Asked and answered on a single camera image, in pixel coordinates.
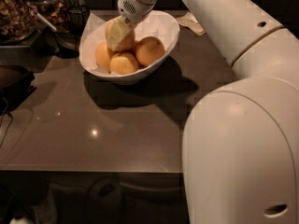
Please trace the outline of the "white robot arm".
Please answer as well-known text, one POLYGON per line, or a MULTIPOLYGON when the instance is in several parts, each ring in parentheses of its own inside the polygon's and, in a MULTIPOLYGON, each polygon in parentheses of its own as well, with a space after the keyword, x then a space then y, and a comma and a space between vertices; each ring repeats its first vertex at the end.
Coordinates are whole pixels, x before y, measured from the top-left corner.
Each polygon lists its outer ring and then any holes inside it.
MULTIPOLYGON (((157 0, 119 0, 143 21, 157 0)), ((190 224, 298 224, 299 43, 250 0, 182 0, 238 80, 202 98, 183 133, 190 224)))

